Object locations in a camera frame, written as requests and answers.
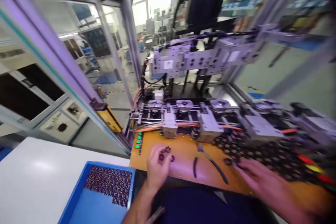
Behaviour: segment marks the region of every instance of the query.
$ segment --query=orange workbench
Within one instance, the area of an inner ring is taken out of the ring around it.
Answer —
[[[171,153],[175,156],[175,161],[170,166],[169,176],[183,179],[195,183],[204,184],[220,188],[223,190],[233,191],[236,193],[251,195],[253,192],[245,183],[242,177],[233,167],[224,164],[223,159],[228,157],[219,148],[210,144],[203,144],[204,151],[218,164],[226,175],[229,184],[225,184],[221,175],[213,164],[200,154],[197,162],[197,178],[193,173],[193,162],[197,153],[196,142],[189,135],[178,134],[176,139],[167,139],[159,132],[145,132],[143,136],[141,155],[139,150],[132,148],[130,166],[147,171],[147,157],[154,145],[163,144],[171,147]],[[327,210],[332,200],[332,195],[322,187],[307,184],[303,182],[289,183],[294,192],[297,202],[306,210],[316,212],[319,209]]]

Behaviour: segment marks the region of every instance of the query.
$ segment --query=pliers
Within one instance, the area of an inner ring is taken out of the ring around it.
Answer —
[[[196,154],[196,157],[194,159],[194,165],[193,165],[193,172],[194,172],[194,177],[197,177],[196,175],[196,164],[197,164],[197,160],[200,156],[200,152],[203,152],[204,155],[211,161],[211,163],[217,168],[217,170],[219,171],[220,175],[222,176],[224,182],[226,184],[229,184],[229,181],[228,179],[226,178],[225,174],[222,172],[222,170],[219,168],[219,166],[212,160],[211,157],[209,157],[209,155],[204,151],[204,148],[203,148],[203,145],[202,144],[198,144],[197,143],[197,154]]]

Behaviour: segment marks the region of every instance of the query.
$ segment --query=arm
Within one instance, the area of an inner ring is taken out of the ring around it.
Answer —
[[[311,219],[298,207],[289,184],[278,174],[256,160],[246,160],[235,166],[255,194],[290,224],[309,224]]]
[[[162,165],[158,163],[160,151],[164,148],[163,145],[156,145],[152,148],[147,161],[147,180],[132,203],[122,224],[143,224],[147,222],[153,199],[168,177],[171,154],[166,157]]]

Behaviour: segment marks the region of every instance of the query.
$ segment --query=hand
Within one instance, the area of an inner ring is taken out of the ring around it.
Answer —
[[[155,145],[150,151],[147,160],[147,186],[155,193],[162,187],[168,177],[171,154],[169,154],[162,165],[158,163],[160,151],[165,147]]]
[[[235,166],[255,194],[290,223],[309,223],[307,215],[295,205],[290,185],[256,160],[242,159]]]

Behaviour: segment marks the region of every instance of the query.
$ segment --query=blue tray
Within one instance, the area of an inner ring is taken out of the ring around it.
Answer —
[[[112,204],[112,196],[104,195],[96,191],[84,188],[84,184],[91,171],[92,166],[101,166],[118,170],[125,170],[132,173],[131,187],[127,207]],[[68,200],[68,203],[59,220],[59,224],[91,224],[91,223],[121,223],[127,210],[130,208],[133,194],[135,169],[123,166],[116,166],[107,163],[88,161],[80,175],[75,188]]]

